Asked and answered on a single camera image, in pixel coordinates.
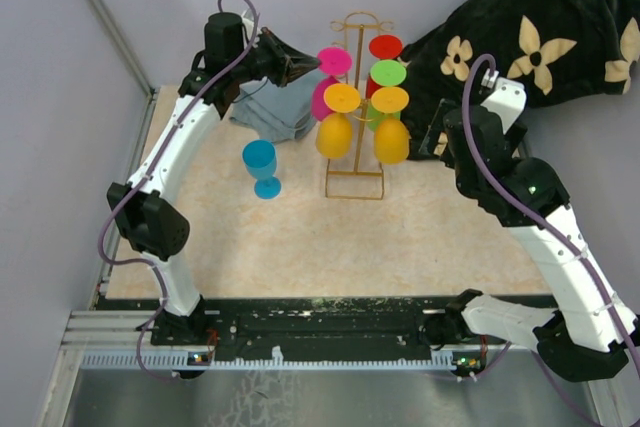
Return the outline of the pink plastic wine glass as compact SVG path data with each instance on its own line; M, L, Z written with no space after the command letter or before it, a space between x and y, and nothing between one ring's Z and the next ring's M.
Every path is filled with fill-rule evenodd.
M323 121L332 110L324 100L325 91L340 82L339 78L348 73L352 67L352 57L348 51L340 47L327 47L318 54L319 70L326 75L315 87L311 97L311 114L317 121Z

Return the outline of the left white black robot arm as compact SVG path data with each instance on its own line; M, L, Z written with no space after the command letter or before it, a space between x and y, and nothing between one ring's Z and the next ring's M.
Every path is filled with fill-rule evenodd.
M155 344L195 344L208 331L205 302L183 253L190 224L175 207L193 157L243 84L266 79L285 87L319 65L317 57L239 14L221 12L208 18L204 48L179 87L160 137L132 176L123 184L112 183L107 191L120 236L138 253L139 262L151 268L161 291L152 322Z

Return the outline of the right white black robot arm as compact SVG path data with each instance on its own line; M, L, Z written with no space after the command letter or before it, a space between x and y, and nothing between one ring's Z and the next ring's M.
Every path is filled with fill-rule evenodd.
M534 308L467 289L430 329L433 343L489 335L527 348L570 382L615 377L639 345L639 316L614 292L577 225L569 194L547 162L514 152L526 128L521 84L497 81L479 105L443 99L421 145L455 172L458 192L494 216L525 249L556 305Z

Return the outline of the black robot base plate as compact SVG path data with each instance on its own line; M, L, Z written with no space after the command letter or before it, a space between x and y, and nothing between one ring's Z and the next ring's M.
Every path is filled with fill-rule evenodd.
M493 346L486 334L454 333L444 319L449 297L203 299L180 319L160 314L154 346L200 346L217 361L428 360L447 346Z

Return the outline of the blue plastic wine glass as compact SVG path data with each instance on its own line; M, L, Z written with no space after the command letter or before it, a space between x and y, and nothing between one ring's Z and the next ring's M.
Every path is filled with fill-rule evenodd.
M276 177L277 156L275 146L263 139L249 142L242 151L242 160L249 175L255 180L254 193L263 200L277 197L281 182Z

